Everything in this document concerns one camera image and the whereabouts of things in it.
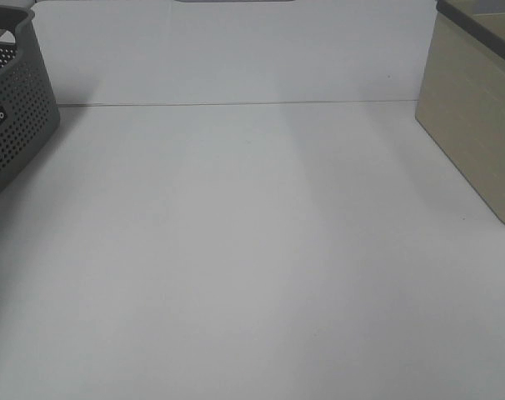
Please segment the beige bin with grey rim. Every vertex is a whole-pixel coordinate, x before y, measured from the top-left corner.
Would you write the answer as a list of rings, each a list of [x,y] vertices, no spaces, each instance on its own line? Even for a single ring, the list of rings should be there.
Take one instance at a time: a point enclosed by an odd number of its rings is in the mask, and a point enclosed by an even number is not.
[[[415,118],[505,225],[505,1],[439,1]]]

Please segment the grey perforated plastic basket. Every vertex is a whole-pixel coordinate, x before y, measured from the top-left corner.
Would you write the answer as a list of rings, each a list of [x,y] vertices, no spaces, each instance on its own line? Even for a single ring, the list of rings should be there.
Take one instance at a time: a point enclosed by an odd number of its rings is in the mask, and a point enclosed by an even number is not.
[[[34,12],[0,5],[0,193],[35,158],[60,124],[60,112],[33,27]]]

